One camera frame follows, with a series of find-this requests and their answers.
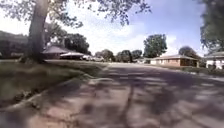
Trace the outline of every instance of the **bush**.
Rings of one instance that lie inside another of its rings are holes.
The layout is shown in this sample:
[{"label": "bush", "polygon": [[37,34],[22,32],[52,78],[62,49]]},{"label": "bush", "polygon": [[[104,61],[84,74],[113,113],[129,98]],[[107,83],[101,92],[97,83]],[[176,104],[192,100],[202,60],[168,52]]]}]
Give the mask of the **bush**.
[{"label": "bush", "polygon": [[216,65],[214,65],[214,64],[213,64],[213,65],[209,64],[209,65],[208,65],[208,69],[212,69],[212,70],[214,70],[214,69],[216,69]]}]

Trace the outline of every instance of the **roof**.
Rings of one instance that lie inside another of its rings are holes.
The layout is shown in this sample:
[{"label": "roof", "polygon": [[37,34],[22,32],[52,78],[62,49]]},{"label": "roof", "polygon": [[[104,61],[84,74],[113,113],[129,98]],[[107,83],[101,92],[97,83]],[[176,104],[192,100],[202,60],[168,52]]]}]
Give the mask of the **roof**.
[{"label": "roof", "polygon": [[55,54],[55,53],[63,54],[63,53],[68,53],[68,52],[70,52],[70,50],[68,50],[66,48],[58,47],[58,46],[48,46],[43,51],[43,53],[45,53],[45,54]]},{"label": "roof", "polygon": [[184,56],[184,55],[162,56],[162,57],[153,58],[152,60],[163,60],[163,59],[189,59],[189,60],[197,60],[195,58],[188,57],[188,56]]},{"label": "roof", "polygon": [[209,58],[224,58],[224,51],[214,52],[210,55],[205,56],[204,58],[207,58],[207,59],[209,59]]}]

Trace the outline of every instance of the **asphalt road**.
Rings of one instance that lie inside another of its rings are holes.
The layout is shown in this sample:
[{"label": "asphalt road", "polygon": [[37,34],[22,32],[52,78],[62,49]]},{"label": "asphalt road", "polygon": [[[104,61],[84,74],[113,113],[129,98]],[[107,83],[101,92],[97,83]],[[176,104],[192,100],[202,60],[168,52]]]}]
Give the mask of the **asphalt road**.
[{"label": "asphalt road", "polygon": [[0,113],[0,128],[224,128],[224,83],[136,64]]}]

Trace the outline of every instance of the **brick house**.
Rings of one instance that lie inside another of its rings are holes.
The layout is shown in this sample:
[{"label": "brick house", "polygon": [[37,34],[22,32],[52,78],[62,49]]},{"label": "brick house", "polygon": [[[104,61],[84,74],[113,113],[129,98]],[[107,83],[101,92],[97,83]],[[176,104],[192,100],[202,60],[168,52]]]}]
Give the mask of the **brick house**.
[{"label": "brick house", "polygon": [[198,66],[198,60],[183,56],[183,55],[172,55],[163,56],[151,59],[151,64],[153,65],[165,65],[165,66]]}]

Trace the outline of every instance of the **tree trunk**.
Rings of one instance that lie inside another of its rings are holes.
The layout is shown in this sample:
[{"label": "tree trunk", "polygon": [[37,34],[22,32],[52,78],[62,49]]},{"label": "tree trunk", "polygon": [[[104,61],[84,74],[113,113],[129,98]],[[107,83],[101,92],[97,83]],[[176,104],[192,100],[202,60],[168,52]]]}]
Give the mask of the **tree trunk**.
[{"label": "tree trunk", "polygon": [[43,63],[43,33],[44,24],[48,13],[48,0],[36,0],[36,5],[29,29],[28,46],[21,62],[28,60]]}]

